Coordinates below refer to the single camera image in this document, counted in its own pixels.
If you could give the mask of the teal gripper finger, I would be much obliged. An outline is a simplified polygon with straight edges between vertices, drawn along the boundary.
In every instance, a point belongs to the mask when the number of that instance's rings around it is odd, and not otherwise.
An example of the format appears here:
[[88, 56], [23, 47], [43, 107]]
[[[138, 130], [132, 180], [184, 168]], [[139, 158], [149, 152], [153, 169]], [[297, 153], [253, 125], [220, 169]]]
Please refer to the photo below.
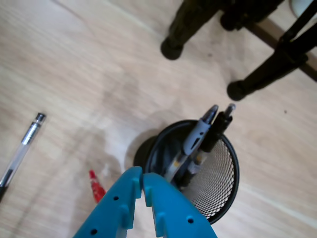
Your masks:
[[74, 235], [75, 238], [125, 238], [133, 228], [136, 199], [141, 198], [141, 167], [126, 170]]
[[143, 177], [147, 207], [151, 207], [158, 238], [215, 238], [207, 219], [174, 186], [160, 175]]

